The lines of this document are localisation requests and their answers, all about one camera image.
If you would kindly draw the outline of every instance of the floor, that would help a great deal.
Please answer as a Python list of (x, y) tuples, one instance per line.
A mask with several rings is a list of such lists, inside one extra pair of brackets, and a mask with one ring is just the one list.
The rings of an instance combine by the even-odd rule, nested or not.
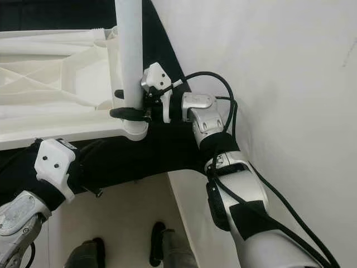
[(99, 199), (79, 194), (42, 226), (32, 267), (62, 268), (76, 246), (102, 237), (107, 268), (149, 268), (151, 228), (157, 220), (186, 237), (167, 174), (106, 188)]

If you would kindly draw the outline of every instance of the robotic arm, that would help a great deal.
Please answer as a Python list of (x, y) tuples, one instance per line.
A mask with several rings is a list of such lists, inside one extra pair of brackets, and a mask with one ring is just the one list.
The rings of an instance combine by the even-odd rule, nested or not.
[[(192, 122), (205, 163), (202, 169), (208, 177), (206, 190), (214, 223), (231, 233), (242, 268), (339, 267), (269, 216), (259, 174), (227, 133), (216, 98), (179, 93), (175, 88), (180, 84), (180, 80), (171, 83), (160, 65), (152, 64), (141, 82), (144, 109), (117, 108), (110, 115), (130, 121)], [(124, 97), (120, 90), (115, 95)], [(0, 208), (0, 268), (19, 267), (26, 248), (51, 211), (64, 200), (73, 200), (73, 185), (81, 175), (78, 159), (78, 150), (61, 139), (41, 141), (35, 170), (46, 190), (23, 191)]]

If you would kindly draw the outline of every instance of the black tape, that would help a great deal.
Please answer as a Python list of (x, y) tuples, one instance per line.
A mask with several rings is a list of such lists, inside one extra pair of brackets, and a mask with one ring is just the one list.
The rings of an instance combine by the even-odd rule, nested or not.
[(170, 118), (172, 122), (182, 121), (182, 95), (185, 92), (191, 92), (187, 83), (178, 85), (172, 90), (172, 95), (170, 98)]
[(222, 152), (239, 151), (239, 147), (231, 134), (219, 132), (201, 141), (200, 152), (202, 160), (208, 162), (212, 159), (216, 149), (218, 154)]
[(38, 196), (50, 211), (56, 210), (66, 200), (57, 188), (45, 180), (33, 183), (28, 190)]
[(257, 233), (279, 229), (274, 223), (261, 217), (249, 207), (267, 214), (261, 200), (250, 201), (247, 204), (237, 204), (229, 208), (234, 224), (244, 240)]

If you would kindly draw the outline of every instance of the white vertical pipe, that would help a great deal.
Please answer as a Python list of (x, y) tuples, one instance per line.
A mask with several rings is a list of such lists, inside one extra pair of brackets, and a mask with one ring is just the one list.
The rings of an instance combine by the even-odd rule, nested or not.
[(126, 107), (142, 108), (142, 0), (115, 0), (120, 65)]

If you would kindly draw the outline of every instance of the white wall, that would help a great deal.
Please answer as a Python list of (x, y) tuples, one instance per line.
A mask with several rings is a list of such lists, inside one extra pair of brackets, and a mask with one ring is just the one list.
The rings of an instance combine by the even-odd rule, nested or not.
[(207, 178), (192, 170), (169, 172), (182, 222), (201, 268), (239, 267), (230, 233), (214, 225), (207, 202)]
[[(355, 267), (357, 2), (153, 2), (185, 74), (215, 71), (234, 88), (241, 148), (341, 267)], [(191, 86), (224, 92), (211, 79)]]

